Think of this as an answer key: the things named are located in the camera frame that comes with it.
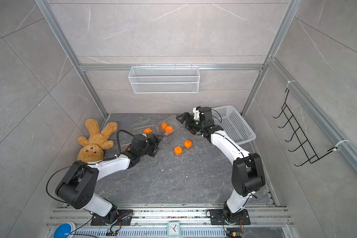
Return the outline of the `clear plastic container back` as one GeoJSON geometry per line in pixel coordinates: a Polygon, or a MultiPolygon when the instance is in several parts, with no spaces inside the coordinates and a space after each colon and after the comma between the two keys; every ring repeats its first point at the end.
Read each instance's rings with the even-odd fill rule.
{"type": "Polygon", "coordinates": [[[156,130],[163,136],[163,139],[169,139],[176,135],[182,129],[182,124],[177,120],[176,115],[170,115],[157,123],[156,130]]]}

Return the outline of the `clear plastic container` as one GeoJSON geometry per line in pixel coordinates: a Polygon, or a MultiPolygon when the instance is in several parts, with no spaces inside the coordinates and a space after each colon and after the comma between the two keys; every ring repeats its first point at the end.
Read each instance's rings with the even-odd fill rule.
{"type": "Polygon", "coordinates": [[[169,149],[170,149],[171,153],[173,155],[175,155],[175,156],[179,156],[179,155],[176,155],[174,153],[174,148],[177,147],[177,146],[180,146],[183,149],[183,152],[182,152],[181,155],[183,155],[189,149],[191,149],[192,147],[191,148],[185,148],[184,142],[186,140],[191,140],[193,142],[192,147],[194,146],[194,138],[190,134],[187,134],[187,133],[180,133],[180,134],[177,134],[176,136],[173,136],[171,139],[169,139],[168,140],[168,146],[169,146],[169,149]]]}
{"type": "Polygon", "coordinates": [[[163,136],[163,139],[169,139],[176,135],[182,129],[182,124],[177,120],[176,115],[170,115],[157,123],[156,130],[163,136]]]}

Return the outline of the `orange one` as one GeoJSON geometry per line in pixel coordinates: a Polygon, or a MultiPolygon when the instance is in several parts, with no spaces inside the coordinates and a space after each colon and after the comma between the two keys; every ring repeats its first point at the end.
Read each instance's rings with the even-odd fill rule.
{"type": "Polygon", "coordinates": [[[191,140],[186,140],[186,141],[184,142],[185,148],[191,148],[192,145],[193,145],[193,142],[192,142],[191,140]]]}

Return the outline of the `orange two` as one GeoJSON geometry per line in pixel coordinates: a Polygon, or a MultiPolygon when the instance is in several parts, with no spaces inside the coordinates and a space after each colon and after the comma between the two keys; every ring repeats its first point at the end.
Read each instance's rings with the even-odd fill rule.
{"type": "Polygon", "coordinates": [[[177,146],[177,147],[174,148],[174,153],[176,155],[181,155],[182,152],[183,152],[183,149],[180,146],[177,146]]]}

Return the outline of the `clear plastic container front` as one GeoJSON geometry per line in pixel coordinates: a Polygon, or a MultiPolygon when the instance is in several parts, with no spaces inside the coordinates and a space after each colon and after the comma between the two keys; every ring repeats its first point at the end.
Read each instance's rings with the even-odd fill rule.
{"type": "Polygon", "coordinates": [[[174,148],[177,147],[177,146],[180,146],[183,149],[183,152],[182,152],[181,155],[183,155],[189,149],[191,149],[192,147],[191,148],[185,148],[184,142],[186,140],[191,140],[193,142],[192,147],[194,146],[194,138],[190,134],[187,134],[187,133],[180,133],[180,134],[177,134],[176,136],[173,136],[171,139],[169,139],[168,140],[168,146],[169,146],[169,149],[170,149],[171,153],[173,155],[175,155],[175,156],[179,156],[179,155],[176,155],[174,153],[174,148]]]}

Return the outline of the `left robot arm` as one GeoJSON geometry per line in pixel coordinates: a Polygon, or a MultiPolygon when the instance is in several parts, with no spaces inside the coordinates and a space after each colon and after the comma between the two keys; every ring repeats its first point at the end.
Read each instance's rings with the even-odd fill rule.
{"type": "Polygon", "coordinates": [[[74,162],[55,190],[58,198],[75,209],[85,209],[112,223],[117,206],[94,193],[98,180],[134,167],[141,157],[155,157],[163,136],[155,133],[137,134],[120,154],[100,162],[74,162]]]}

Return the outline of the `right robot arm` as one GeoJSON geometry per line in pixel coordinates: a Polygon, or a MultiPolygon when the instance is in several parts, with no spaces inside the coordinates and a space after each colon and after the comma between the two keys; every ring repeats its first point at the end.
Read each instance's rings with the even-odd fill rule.
{"type": "Polygon", "coordinates": [[[231,161],[232,185],[234,190],[224,203],[222,210],[210,210],[212,225],[241,224],[250,225],[250,216],[245,209],[248,201],[265,186],[265,175],[261,157],[257,153],[249,153],[242,149],[217,125],[213,119],[214,110],[210,107],[196,107],[193,114],[185,112],[176,116],[176,120],[196,135],[200,133],[211,144],[216,146],[231,161]]]}

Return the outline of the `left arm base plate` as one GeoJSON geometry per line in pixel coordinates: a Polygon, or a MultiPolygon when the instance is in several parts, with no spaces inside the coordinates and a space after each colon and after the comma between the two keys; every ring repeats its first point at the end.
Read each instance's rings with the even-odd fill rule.
{"type": "Polygon", "coordinates": [[[101,217],[98,214],[94,214],[90,222],[91,226],[110,226],[110,225],[119,225],[129,226],[131,224],[133,217],[133,210],[114,210],[110,213],[101,217]]]}

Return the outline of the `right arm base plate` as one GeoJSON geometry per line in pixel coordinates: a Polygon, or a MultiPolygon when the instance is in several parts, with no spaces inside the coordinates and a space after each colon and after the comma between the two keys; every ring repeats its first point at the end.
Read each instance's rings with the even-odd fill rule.
{"type": "Polygon", "coordinates": [[[246,209],[241,210],[237,213],[231,213],[227,209],[210,209],[206,211],[206,215],[210,218],[211,225],[222,225],[222,224],[241,224],[250,225],[250,216],[246,209]]]}

